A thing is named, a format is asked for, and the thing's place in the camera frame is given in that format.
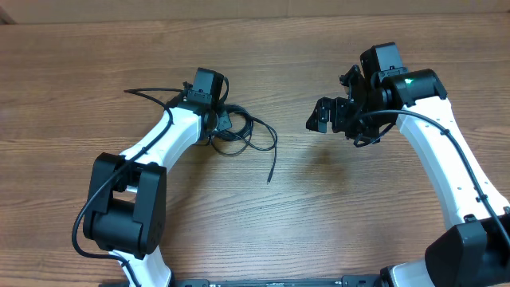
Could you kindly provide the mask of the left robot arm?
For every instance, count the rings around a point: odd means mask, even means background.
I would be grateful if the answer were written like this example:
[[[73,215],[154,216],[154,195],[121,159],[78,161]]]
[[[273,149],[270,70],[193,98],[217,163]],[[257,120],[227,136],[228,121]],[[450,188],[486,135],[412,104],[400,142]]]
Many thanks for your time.
[[[163,104],[161,120],[135,145],[118,155],[102,153],[93,166],[88,198],[72,231],[101,249],[99,259],[119,262],[127,286],[171,286],[174,276],[159,243],[166,221],[167,173],[199,140],[230,128],[224,102],[229,82],[219,72],[200,68],[193,83]]]

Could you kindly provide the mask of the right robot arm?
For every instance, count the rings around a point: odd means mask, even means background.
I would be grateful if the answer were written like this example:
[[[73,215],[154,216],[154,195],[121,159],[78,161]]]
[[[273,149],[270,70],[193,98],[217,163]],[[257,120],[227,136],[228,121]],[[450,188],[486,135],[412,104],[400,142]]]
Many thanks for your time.
[[[377,275],[343,277],[344,286],[492,286],[509,280],[509,202],[490,182],[454,118],[432,69],[410,71],[395,43],[361,54],[339,79],[343,97],[324,97],[308,130],[342,132],[356,147],[392,128],[406,137],[433,185],[445,233],[423,258]]]

